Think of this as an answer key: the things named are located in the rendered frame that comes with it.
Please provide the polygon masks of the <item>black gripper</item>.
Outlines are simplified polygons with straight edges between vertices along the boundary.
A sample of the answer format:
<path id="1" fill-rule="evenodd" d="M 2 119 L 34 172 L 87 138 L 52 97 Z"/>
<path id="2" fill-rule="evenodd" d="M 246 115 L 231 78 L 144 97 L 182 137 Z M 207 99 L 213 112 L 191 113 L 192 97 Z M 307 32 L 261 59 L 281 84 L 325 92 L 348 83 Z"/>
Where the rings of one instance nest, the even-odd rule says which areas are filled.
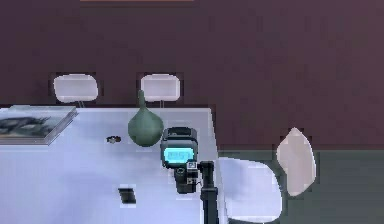
<path id="1" fill-rule="evenodd" d="M 196 191 L 197 170 L 177 168 L 174 170 L 176 189 L 179 194 L 189 194 Z"/>

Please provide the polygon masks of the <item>black alarm clock cyan display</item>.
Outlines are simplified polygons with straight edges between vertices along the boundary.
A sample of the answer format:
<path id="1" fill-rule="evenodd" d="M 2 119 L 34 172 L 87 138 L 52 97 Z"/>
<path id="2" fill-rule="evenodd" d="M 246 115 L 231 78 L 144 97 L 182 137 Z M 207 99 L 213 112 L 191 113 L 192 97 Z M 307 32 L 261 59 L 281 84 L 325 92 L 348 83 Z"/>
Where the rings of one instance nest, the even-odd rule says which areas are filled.
<path id="1" fill-rule="evenodd" d="M 166 168 L 177 168 L 198 155 L 197 131 L 190 127 L 170 127 L 164 130 L 160 142 L 160 156 Z"/>

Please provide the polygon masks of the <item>black flat rectangular object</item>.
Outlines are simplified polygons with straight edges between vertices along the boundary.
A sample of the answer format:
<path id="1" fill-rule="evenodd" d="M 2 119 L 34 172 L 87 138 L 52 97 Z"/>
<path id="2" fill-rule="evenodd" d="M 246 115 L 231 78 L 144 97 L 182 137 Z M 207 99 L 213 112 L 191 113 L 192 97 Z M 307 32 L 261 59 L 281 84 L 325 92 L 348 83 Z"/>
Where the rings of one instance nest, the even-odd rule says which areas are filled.
<path id="1" fill-rule="evenodd" d="M 123 204 L 136 203 L 136 196 L 133 188 L 119 188 L 118 191 Z"/>

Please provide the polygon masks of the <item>green round vase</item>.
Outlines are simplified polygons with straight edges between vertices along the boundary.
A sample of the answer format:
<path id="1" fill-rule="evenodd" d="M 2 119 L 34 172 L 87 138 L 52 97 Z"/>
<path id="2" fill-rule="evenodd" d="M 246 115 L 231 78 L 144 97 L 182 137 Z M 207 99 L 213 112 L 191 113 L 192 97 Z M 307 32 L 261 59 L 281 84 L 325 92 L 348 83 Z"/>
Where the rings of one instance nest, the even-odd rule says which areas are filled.
<path id="1" fill-rule="evenodd" d="M 163 120 L 146 106 L 143 90 L 138 91 L 139 110 L 128 122 L 128 135 L 138 146 L 151 147 L 162 137 Z"/>

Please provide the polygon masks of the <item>white chair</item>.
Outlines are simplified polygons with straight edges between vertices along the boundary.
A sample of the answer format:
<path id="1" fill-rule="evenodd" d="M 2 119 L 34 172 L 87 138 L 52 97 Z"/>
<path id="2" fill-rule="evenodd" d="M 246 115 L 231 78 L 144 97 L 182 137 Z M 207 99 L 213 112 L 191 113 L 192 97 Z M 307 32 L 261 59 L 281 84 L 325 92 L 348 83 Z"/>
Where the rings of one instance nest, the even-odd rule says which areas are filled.
<path id="1" fill-rule="evenodd" d="M 58 101 L 78 102 L 81 107 L 84 102 L 96 100 L 99 93 L 96 79 L 88 74 L 60 75 L 54 79 L 53 87 Z"/>
<path id="2" fill-rule="evenodd" d="M 286 174 L 290 196 L 306 191 L 316 179 L 312 146 L 298 128 L 292 128 L 276 150 L 276 159 Z M 226 214 L 229 219 L 268 223 L 278 219 L 283 198 L 277 174 L 265 163 L 221 157 Z"/>
<path id="3" fill-rule="evenodd" d="M 181 96 L 181 81 L 171 74 L 150 74 L 141 79 L 140 89 L 147 102 L 175 102 Z"/>

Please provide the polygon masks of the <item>white table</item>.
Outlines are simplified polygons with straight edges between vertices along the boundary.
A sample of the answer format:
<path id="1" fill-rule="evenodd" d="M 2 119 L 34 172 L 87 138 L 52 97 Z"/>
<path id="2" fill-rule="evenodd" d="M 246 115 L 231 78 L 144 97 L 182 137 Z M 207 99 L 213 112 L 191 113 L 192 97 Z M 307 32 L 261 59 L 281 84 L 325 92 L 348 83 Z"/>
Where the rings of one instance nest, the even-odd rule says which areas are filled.
<path id="1" fill-rule="evenodd" d="M 199 193 L 177 193 L 159 146 L 129 138 L 134 113 L 84 108 L 49 146 L 1 145 L 0 224 L 204 224 Z M 136 203 L 123 204 L 119 188 Z"/>

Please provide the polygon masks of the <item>grey book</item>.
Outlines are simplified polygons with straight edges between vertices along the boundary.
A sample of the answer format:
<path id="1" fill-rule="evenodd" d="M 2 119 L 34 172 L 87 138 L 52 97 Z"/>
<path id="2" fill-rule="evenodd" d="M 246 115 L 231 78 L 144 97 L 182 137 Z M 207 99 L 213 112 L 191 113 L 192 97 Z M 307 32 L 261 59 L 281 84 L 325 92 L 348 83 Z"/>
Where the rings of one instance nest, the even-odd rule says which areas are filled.
<path id="1" fill-rule="evenodd" d="M 78 115 L 75 106 L 0 109 L 0 145 L 50 145 Z"/>

